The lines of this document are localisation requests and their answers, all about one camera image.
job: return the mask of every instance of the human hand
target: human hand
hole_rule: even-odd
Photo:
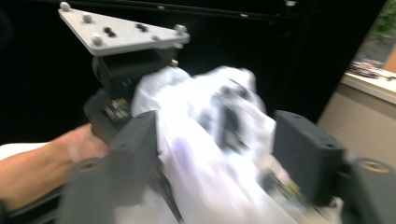
[[[60,137],[73,162],[89,158],[103,158],[108,154],[108,146],[92,134],[91,124],[86,124]]]

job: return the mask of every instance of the object inside plastic bag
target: object inside plastic bag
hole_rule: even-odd
[[[256,181],[275,122],[246,69],[191,77],[166,67],[139,82],[133,116],[158,113],[163,173],[185,223],[294,223]]]

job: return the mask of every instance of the human arm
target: human arm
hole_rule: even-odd
[[[38,149],[0,161],[0,199],[20,208],[64,184],[74,162],[104,157],[106,144],[81,126]]]

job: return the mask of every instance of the black background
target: black background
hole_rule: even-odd
[[[289,21],[260,16],[284,13],[283,0],[213,2],[159,2],[184,6],[166,7],[172,10],[129,1],[70,4],[167,28],[183,24],[191,42],[178,55],[179,67],[192,75],[245,67],[256,75],[270,116],[281,109],[315,122],[385,0],[300,1],[299,16]],[[12,39],[0,51],[0,144],[49,141],[87,122],[82,107],[101,85],[91,54],[60,19],[59,1],[3,1],[0,7],[12,25]],[[235,17],[229,10],[259,16]]]

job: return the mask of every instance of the white countertop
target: white countertop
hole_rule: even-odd
[[[388,71],[380,72],[387,77],[396,77],[396,74]],[[384,77],[370,78],[346,73],[341,82],[396,105],[396,79],[387,81]]]

